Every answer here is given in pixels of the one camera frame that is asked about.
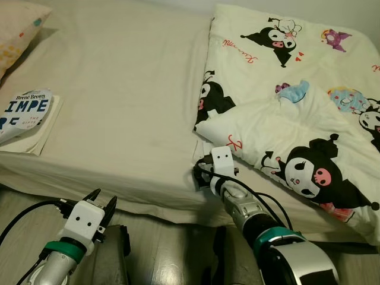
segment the book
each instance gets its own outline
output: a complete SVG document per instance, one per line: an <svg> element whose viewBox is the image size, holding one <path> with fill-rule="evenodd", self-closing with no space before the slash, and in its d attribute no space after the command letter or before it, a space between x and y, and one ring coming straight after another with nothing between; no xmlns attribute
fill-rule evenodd
<svg viewBox="0 0 380 285"><path fill-rule="evenodd" d="M13 111L13 114L17 115L13 115L13 118L8 116L7 119L9 122L12 121L12 119L20 119L18 121L19 127L11 129L10 132L13 134L11 138L6 138L7 140L0 142L0 151L29 153L34 154L35 156L41 155L43 146L45 145L56 118L58 117L62 106L62 99L56 95L51 95L51 97L47 98L38 98L38 95L36 94L51 94L51 92L50 90L29 91L19 96L15 96L14 100L10 102L6 111L9 112L11 110ZM32 104L31 100L38 101L38 103ZM35 108L35 111L45 111L46 109L46 113L33 113L33 107Z"/></svg>

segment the cartoon character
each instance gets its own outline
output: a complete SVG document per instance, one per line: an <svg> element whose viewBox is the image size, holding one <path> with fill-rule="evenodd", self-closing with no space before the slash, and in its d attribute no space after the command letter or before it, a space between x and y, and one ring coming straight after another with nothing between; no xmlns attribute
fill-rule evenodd
<svg viewBox="0 0 380 285"><path fill-rule="evenodd" d="M343 33L341 31L336 32L333 29L324 30L321 35L321 37L326 40L326 44L341 52L346 52L346 50L340 45L341 41L351 36L351 34Z"/></svg>
<svg viewBox="0 0 380 285"><path fill-rule="evenodd" d="M371 143L380 152L380 100L368 100L370 102L374 102L374 104L371 104L364 112L360 114L359 123L363 129L368 131L373 136Z"/></svg>
<svg viewBox="0 0 380 285"><path fill-rule="evenodd" d="M278 157L278 168L272 167L271 174L278 177L284 185L296 193L318 204L332 203L338 209L352 209L370 206L379 210L378 202L371 203L348 179L343 180L338 166L331 160L338 155L334 141L337 134L332 134L330 140L317 138L310 141L309 147L295 147L288 155L286 163ZM271 157L266 152L261 164Z"/></svg>
<svg viewBox="0 0 380 285"><path fill-rule="evenodd" d="M222 87L218 83L210 81L214 76L215 71L207 71L205 73L195 124L235 107L231 97L224 96Z"/></svg>
<svg viewBox="0 0 380 285"><path fill-rule="evenodd" d="M342 112L361 114L370 106L367 98L355 89L336 87L328 90L327 93Z"/></svg>
<svg viewBox="0 0 380 285"><path fill-rule="evenodd" d="M269 18L268 22L277 21L277 24L274 27L285 33L288 37L296 37L297 33L302 30L300 25L296 25L293 20L279 20L276 18Z"/></svg>
<svg viewBox="0 0 380 285"><path fill-rule="evenodd" d="M296 25L293 20L279 20L269 18L268 22L278 21L275 27L263 28L259 33L248 36L240 35L258 45L273 49L282 67L286 67L286 62L292 57L289 53L296 48L295 36L301 30L300 25Z"/></svg>

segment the white duvet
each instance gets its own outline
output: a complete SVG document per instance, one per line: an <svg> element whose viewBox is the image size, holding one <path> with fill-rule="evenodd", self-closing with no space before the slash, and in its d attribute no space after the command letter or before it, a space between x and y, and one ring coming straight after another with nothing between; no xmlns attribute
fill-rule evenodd
<svg viewBox="0 0 380 285"><path fill-rule="evenodd" d="M379 245L378 65L359 32L219 5L195 130Z"/></svg>

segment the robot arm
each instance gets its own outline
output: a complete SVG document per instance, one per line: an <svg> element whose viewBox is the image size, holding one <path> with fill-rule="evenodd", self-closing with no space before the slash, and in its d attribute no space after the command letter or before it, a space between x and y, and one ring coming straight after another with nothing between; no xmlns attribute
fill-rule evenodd
<svg viewBox="0 0 380 285"><path fill-rule="evenodd" d="M48 252L49 257L32 273L28 284L66 284L83 256L93 252L94 242L103 242L103 233L115 212L117 198L113 197L107 206L102 207L94 203L99 193L100 189L97 189L79 202L61 199L58 209L67 222L58 233L59 241L46 244L43 252Z"/></svg>
<svg viewBox="0 0 380 285"><path fill-rule="evenodd" d="M253 250L266 285L338 284L336 269L322 249L284 227L263 210L251 193L229 180L237 173L229 147L212 149L205 162L212 164L212 177L205 177L200 173L205 171L195 166L195 178L200 185L210 181L211 191L224 202Z"/></svg>

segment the beige bed sheet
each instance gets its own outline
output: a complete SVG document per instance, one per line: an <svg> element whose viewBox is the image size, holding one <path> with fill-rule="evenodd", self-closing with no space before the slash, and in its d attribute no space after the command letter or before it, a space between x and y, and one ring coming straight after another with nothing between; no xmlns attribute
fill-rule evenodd
<svg viewBox="0 0 380 285"><path fill-rule="evenodd" d="M70 199L102 188L102 201L117 195L118 208L133 213L175 223L231 223L221 202L197 191L191 176L201 143L192 127L210 16L141 1L35 2L53 13L4 80L0 109L14 93L35 88L50 88L64 105L40 157L0 153L0 183ZM239 179L276 197L309 238L362 241L238 164Z"/></svg>

